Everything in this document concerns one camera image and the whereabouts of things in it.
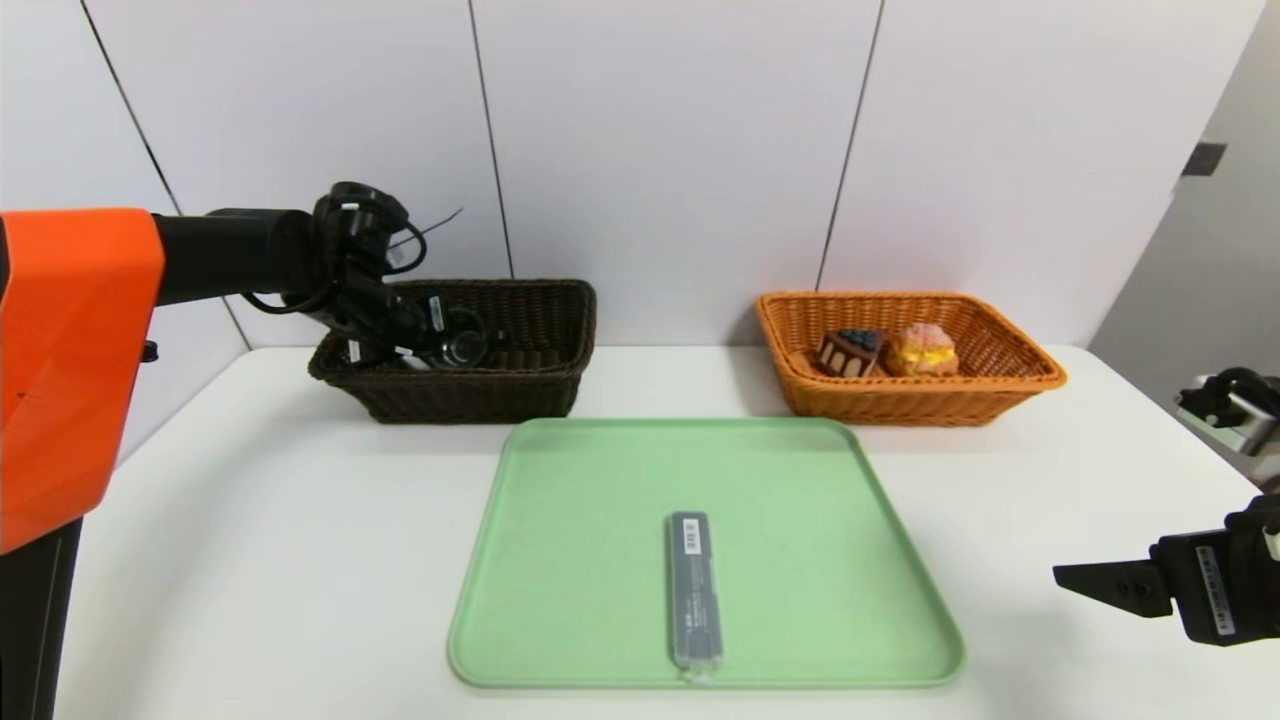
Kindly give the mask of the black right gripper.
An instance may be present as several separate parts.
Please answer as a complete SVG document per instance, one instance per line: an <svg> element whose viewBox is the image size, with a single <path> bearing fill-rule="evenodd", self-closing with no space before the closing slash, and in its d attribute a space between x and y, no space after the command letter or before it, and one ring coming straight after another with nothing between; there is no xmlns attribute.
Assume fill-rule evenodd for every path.
<svg viewBox="0 0 1280 720"><path fill-rule="evenodd" d="M1175 601L1196 643L1279 638L1279 562L1261 533L1165 536L1149 559L1057 565L1052 573L1060 588L1139 618L1171 616Z"/></svg>

